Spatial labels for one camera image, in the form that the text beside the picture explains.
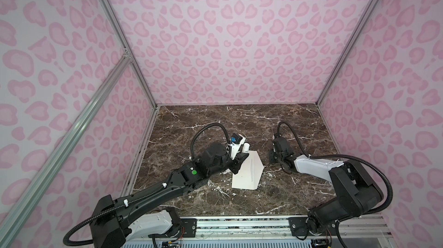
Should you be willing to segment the white glue stick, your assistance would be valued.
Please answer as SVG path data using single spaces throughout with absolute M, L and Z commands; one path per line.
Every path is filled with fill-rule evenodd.
M 250 144 L 249 143 L 244 143 L 243 147 L 242 147 L 242 153 L 243 154 L 248 154 L 249 153 L 249 149 L 250 149 Z

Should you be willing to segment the cream white envelope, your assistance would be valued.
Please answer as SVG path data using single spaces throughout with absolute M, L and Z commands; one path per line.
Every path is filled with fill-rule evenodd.
M 238 174 L 233 174 L 233 189 L 257 190 L 263 174 L 264 165 L 257 151 L 249 151 L 248 158 L 243 162 Z

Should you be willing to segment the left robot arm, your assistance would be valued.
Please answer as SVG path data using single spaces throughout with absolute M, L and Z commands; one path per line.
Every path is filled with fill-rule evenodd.
M 90 224 L 93 246 L 120 248 L 130 234 L 129 226 L 149 211 L 206 185 L 213 175 L 226 170 L 237 174 L 248 158 L 249 151 L 241 151 L 233 158 L 230 151 L 221 143 L 213 143 L 201 156 L 138 193 L 115 200 L 111 196 L 101 198 L 94 210 L 94 214 L 100 217 Z

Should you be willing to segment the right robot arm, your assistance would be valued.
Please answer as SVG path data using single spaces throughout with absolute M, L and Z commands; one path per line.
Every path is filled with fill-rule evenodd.
M 337 221 L 380 212 L 393 199 L 387 176 L 373 164 L 350 155 L 296 154 L 288 140 L 276 133 L 269 161 L 286 173 L 308 174 L 330 182 L 336 197 L 308 212 L 305 232 L 320 235 Z

